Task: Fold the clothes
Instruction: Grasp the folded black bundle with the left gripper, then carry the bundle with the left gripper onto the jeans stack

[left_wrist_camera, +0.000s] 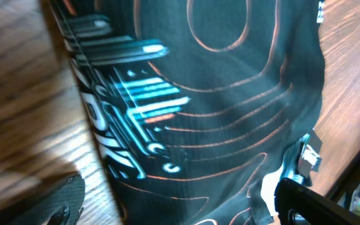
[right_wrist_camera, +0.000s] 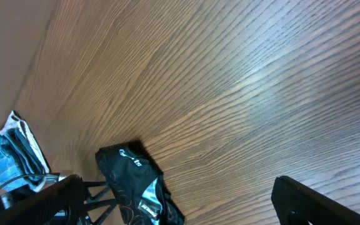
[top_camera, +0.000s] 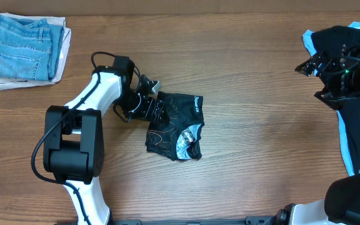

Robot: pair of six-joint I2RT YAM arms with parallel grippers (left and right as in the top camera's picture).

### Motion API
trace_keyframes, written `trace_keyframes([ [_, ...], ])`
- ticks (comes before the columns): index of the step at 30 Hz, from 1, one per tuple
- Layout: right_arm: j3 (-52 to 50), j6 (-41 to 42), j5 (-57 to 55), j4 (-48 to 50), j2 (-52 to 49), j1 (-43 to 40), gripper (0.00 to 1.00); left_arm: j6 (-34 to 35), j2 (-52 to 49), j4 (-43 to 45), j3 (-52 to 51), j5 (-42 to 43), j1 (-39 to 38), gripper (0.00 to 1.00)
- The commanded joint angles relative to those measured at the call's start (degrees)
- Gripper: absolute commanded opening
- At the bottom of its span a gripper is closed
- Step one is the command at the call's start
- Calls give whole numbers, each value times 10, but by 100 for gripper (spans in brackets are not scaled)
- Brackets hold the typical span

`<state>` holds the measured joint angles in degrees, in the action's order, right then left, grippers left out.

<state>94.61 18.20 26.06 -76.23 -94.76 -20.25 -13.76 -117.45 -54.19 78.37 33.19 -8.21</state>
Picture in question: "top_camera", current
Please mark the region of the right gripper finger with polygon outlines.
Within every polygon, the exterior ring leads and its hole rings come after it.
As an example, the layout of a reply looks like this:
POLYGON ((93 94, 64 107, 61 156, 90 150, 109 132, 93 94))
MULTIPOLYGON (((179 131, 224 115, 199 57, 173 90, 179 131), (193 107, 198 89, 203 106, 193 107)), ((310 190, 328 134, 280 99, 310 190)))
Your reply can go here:
POLYGON ((325 105, 333 110, 340 110, 343 107, 344 100, 334 98, 327 89, 322 89, 314 94, 314 97, 322 101, 325 105))
POLYGON ((309 77, 310 75, 314 74, 316 68, 316 60, 308 59, 307 61, 303 62, 302 64, 296 66, 294 69, 295 72, 305 75, 309 77))

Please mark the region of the black cycling jersey orange lines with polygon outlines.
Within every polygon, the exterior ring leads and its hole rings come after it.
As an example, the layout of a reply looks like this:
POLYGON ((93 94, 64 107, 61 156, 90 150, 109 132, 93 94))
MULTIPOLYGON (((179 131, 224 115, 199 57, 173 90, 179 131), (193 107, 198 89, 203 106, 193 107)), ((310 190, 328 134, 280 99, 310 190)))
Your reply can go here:
POLYGON ((152 117, 146 133, 146 151, 172 161, 201 159, 203 100, 202 96, 160 91, 158 115, 152 117))

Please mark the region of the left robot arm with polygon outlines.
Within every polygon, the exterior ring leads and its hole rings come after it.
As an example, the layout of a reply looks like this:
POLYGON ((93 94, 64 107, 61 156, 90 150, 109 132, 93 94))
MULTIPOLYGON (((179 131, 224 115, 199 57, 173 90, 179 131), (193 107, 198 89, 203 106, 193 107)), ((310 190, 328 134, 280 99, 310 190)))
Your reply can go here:
POLYGON ((160 121, 163 104, 153 98, 160 88, 127 56, 115 56, 112 66, 94 66, 90 83, 72 101, 47 109, 44 135, 35 149, 44 148, 44 169, 54 176, 50 182, 69 193, 76 224, 114 224, 99 180, 105 113, 121 108, 117 116, 125 123, 160 121))

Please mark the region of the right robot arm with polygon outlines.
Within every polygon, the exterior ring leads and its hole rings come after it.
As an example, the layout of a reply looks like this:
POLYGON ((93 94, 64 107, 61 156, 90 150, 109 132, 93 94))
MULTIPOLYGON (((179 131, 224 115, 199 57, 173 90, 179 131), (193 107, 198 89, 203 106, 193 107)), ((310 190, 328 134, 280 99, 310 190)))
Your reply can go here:
POLYGON ((264 224, 360 224, 360 23, 307 30, 311 57, 295 70, 324 87, 315 98, 337 112, 342 160, 348 176, 334 181, 324 199, 288 204, 264 224))

